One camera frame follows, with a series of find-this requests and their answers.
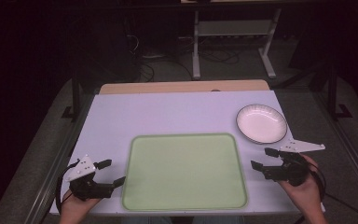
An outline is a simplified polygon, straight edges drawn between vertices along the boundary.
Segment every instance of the light green tray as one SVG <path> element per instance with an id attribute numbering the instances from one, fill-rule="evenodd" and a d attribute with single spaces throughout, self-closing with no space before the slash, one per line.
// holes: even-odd
<path id="1" fill-rule="evenodd" d="M 241 170 L 228 133 L 138 136 L 122 203 L 131 211 L 241 208 L 247 203 Z"/>

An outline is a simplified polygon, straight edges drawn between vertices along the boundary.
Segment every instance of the white bowl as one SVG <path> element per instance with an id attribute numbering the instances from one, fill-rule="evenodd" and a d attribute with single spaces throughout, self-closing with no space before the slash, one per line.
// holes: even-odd
<path id="1" fill-rule="evenodd" d="M 275 143 L 287 133 L 287 122 L 281 113 L 267 105 L 247 105 L 237 115 L 241 132 L 259 144 Z"/>

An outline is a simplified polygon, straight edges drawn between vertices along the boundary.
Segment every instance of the human hand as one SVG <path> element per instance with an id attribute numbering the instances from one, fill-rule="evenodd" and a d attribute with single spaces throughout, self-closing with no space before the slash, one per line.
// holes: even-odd
<path id="1" fill-rule="evenodd" d="M 310 169 L 317 172 L 316 161 L 306 155 L 301 156 L 313 164 Z M 279 184 L 309 223 L 327 223 L 321 207 L 319 188 L 311 174 L 308 174 L 304 183 L 296 187 L 285 181 L 279 181 Z"/>
<path id="2" fill-rule="evenodd" d="M 81 201 L 72 195 L 72 191 L 68 189 L 62 199 L 60 224 L 80 223 L 91 208 L 100 201 L 101 199 L 87 199 L 86 201 Z"/>

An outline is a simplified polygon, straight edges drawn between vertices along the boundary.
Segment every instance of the dark background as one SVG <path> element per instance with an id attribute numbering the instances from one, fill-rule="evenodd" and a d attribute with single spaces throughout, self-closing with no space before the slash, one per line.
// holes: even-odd
<path id="1" fill-rule="evenodd" d="M 186 28 L 192 22 L 190 14 L 172 15 L 167 21 L 178 26 L 173 29 L 166 23 L 171 27 L 166 34 L 156 27 L 158 17 L 147 13 L 135 16 L 131 29 L 150 45 L 156 44 L 156 36 L 162 43 L 186 32 L 191 35 Z M 121 23 L 124 16 L 62 15 L 54 13 L 49 0 L 0 0 L 0 199 L 56 94 L 73 73 L 89 91 L 104 82 L 137 78 Z M 291 35 L 300 38 L 293 67 L 307 68 L 333 55 L 338 74 L 358 93 L 358 2 L 323 10 L 288 7 L 276 37 Z"/>

